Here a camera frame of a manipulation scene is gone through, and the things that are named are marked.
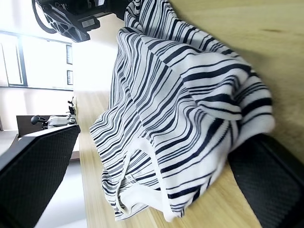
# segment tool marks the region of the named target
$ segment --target desk surface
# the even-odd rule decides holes
[[[171,2],[182,19],[228,44],[254,66],[274,96],[275,137],[304,162],[301,151],[304,147],[303,1]],[[90,34],[91,41],[73,45],[77,118],[82,130],[80,162],[88,228],[260,227],[228,165],[208,191],[186,210],[182,219],[167,223],[160,212],[147,209],[126,221],[114,221],[113,210],[101,189],[102,164],[88,128],[107,109],[116,34],[123,22],[114,15],[100,21],[101,28]]]

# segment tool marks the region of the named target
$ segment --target shirt label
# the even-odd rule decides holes
[[[131,184],[136,184],[137,181],[135,180],[135,178],[132,176],[132,174],[127,174],[126,179],[131,183]]]

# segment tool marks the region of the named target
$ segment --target striped shirt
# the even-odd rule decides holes
[[[271,94],[249,63],[178,19],[167,0],[130,3],[117,40],[109,109],[90,128],[104,195],[116,220],[151,206],[171,221],[230,151],[273,129]]]

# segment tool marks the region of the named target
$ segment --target floor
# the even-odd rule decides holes
[[[80,162],[71,161],[35,228],[86,228],[85,212]]]

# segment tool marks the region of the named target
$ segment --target window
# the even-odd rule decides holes
[[[73,89],[72,46],[66,42],[0,32],[0,67],[9,86]]]
[[[73,71],[71,70],[66,71],[66,76],[67,76],[67,84],[73,85]]]
[[[72,57],[72,46],[67,45],[66,46],[66,63],[67,64],[73,64],[73,57]]]
[[[16,36],[0,34],[0,60],[8,80],[12,86],[27,86],[24,59],[20,43]]]

